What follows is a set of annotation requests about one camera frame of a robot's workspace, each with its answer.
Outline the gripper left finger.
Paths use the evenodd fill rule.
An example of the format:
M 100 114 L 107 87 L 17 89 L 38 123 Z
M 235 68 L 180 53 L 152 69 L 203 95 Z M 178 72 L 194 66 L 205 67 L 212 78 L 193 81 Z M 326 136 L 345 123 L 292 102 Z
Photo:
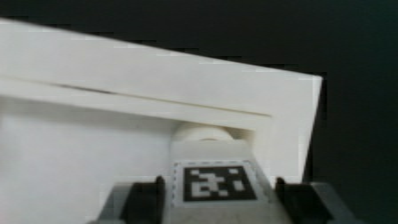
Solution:
M 166 180 L 118 184 L 113 188 L 99 218 L 88 224 L 162 224 Z

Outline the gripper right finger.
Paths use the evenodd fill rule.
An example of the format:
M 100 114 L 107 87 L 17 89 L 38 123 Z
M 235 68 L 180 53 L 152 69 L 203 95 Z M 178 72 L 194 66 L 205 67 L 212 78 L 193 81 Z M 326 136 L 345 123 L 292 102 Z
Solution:
M 356 217 L 329 183 L 289 183 L 278 178 L 276 194 L 294 224 L 369 224 Z

